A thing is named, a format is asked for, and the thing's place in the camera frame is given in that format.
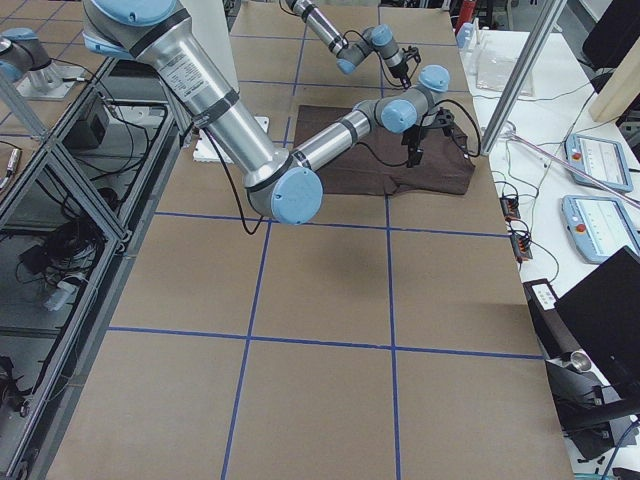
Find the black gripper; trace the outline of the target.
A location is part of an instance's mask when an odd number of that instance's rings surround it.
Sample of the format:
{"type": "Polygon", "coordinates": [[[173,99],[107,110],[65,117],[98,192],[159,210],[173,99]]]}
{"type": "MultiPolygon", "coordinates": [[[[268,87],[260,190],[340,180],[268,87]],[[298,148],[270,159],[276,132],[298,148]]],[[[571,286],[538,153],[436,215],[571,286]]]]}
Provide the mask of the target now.
{"type": "Polygon", "coordinates": [[[408,62],[414,60],[416,64],[421,62],[418,47],[397,48],[393,54],[387,56],[387,67],[392,77],[398,80],[398,87],[407,90],[411,87],[408,62]]]}
{"type": "Polygon", "coordinates": [[[421,142],[426,138],[431,130],[441,130],[445,136],[450,137],[453,133],[455,117],[450,110],[441,108],[433,118],[433,121],[426,125],[423,121],[411,126],[403,133],[401,144],[407,146],[406,167],[413,168],[421,163],[423,149],[421,142]]]}

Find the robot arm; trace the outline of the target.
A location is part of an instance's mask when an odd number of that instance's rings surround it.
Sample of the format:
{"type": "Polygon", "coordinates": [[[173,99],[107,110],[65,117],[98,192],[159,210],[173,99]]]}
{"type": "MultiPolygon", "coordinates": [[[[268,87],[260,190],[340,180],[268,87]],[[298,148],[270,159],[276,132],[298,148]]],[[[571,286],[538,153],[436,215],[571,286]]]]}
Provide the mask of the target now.
{"type": "Polygon", "coordinates": [[[350,150],[378,127],[402,134],[428,125],[448,70],[427,65],[415,81],[408,75],[409,54],[399,48],[390,27],[381,24],[350,43],[311,1],[291,1],[302,19],[335,55],[338,68],[352,72],[375,53],[402,93],[358,103],[298,148],[276,146],[226,80],[192,32],[192,17],[179,1],[86,1],[86,47],[98,54],[151,66],[190,114],[194,126],[215,141],[243,174],[252,208],[281,223],[299,225],[320,210],[323,186],[317,170],[350,150]]]}
{"type": "Polygon", "coordinates": [[[286,1],[286,5],[288,13],[299,17],[325,44],[343,74],[352,74],[367,58],[375,55],[383,76],[393,87],[406,90],[411,86],[409,62],[414,60],[417,69],[421,62],[419,49],[401,48],[387,24],[368,27],[362,32],[348,30],[342,33],[313,1],[291,0],[286,1]]]}

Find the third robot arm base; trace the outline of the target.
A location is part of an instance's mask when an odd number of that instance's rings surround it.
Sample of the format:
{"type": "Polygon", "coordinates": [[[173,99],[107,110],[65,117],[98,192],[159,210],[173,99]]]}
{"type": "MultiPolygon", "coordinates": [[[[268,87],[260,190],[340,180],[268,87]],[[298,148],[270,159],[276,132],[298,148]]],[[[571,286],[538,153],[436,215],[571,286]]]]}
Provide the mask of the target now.
{"type": "Polygon", "coordinates": [[[85,69],[54,61],[35,32],[17,27],[1,33],[1,74],[27,99],[61,100],[85,80],[85,69]]]}

